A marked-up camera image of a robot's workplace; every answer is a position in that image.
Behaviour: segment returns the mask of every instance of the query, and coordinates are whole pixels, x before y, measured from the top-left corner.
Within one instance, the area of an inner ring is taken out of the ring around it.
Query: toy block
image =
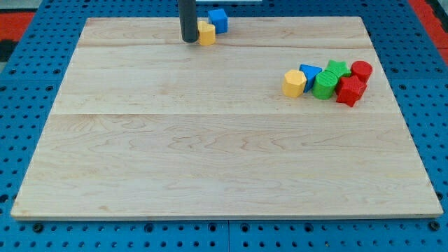
[[[216,34],[225,33],[228,30],[227,14],[222,8],[209,11],[209,23],[216,27]]]
[[[290,70],[285,73],[281,89],[287,97],[296,98],[303,94],[307,78],[302,71]]]
[[[337,77],[329,71],[322,71],[316,75],[313,86],[313,95],[317,99],[329,99],[335,91]]]
[[[342,77],[339,82],[339,94],[336,102],[345,103],[353,107],[364,94],[367,84],[359,80],[357,76]]]
[[[307,77],[307,84],[305,85],[305,89],[303,90],[303,92],[308,92],[313,88],[316,75],[322,72],[322,68],[301,64],[299,66],[299,71],[302,71],[305,74],[305,77]]]
[[[215,26],[205,21],[197,23],[199,31],[199,44],[201,46],[210,46],[216,42]]]
[[[332,59],[330,59],[330,61],[328,62],[327,68],[325,68],[325,71],[334,73],[338,80],[341,77],[350,77],[350,75],[351,75],[351,71],[347,67],[347,63],[337,62]]]
[[[365,61],[356,61],[351,65],[351,75],[356,75],[364,83],[367,83],[372,72],[372,66]]]

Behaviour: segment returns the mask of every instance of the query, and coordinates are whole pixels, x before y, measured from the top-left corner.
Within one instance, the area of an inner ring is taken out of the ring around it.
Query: blue block
[[[216,34],[225,33],[228,30],[228,19],[225,11],[221,9],[209,11],[209,24],[216,28]]]
[[[303,90],[303,92],[308,92],[313,88],[316,75],[322,72],[322,68],[301,64],[299,66],[299,71],[302,71],[305,74],[305,77],[307,77],[307,84],[305,85],[305,89]]]

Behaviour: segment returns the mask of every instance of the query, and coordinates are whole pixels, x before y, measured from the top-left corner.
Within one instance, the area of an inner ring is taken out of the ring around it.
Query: wooden board
[[[435,217],[442,208],[359,17],[90,18],[12,216],[19,220]],[[281,93],[299,63],[366,60],[355,108]]]

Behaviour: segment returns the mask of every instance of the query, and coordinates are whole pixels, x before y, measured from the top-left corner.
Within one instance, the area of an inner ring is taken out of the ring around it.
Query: yellow block
[[[305,74],[302,71],[290,70],[285,73],[281,89],[283,90],[283,94],[287,97],[296,98],[303,94],[306,83],[307,77],[305,77]]]
[[[215,43],[216,33],[214,25],[205,21],[199,21],[197,29],[199,30],[199,44],[201,46],[210,46]]]

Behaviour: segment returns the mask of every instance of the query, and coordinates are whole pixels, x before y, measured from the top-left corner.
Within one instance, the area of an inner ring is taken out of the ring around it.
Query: blue pegboard
[[[442,206],[448,69],[406,0],[199,5],[234,16],[363,18]],[[9,212],[88,17],[171,17],[175,0],[45,0],[0,74],[0,251],[448,251],[448,219],[17,222]]]

